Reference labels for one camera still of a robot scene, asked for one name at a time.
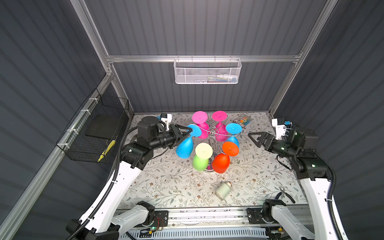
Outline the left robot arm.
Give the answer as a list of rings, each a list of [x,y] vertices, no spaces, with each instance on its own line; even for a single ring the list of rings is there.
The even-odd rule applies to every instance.
[[[166,124],[157,117],[142,118],[129,129],[118,147],[113,174],[89,207],[78,219],[71,220],[66,230],[69,240],[117,240],[133,227],[150,225],[155,208],[140,201],[132,209],[115,216],[115,212],[129,187],[154,159],[154,150],[172,149],[187,139],[193,129]]]

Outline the green wine glass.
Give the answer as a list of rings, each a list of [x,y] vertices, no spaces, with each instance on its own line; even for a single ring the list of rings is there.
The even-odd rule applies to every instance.
[[[200,143],[196,146],[193,168],[197,171],[204,171],[209,165],[209,158],[213,155],[213,148],[207,143]]]

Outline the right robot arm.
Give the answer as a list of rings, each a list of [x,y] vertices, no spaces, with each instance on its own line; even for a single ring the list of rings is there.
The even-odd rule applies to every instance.
[[[279,224],[293,240],[346,240],[333,192],[336,173],[318,154],[318,136],[313,130],[297,127],[289,142],[267,132],[248,134],[250,140],[267,152],[286,158],[307,199],[314,231],[308,230],[277,198],[266,199],[261,208],[248,208],[250,224]]]

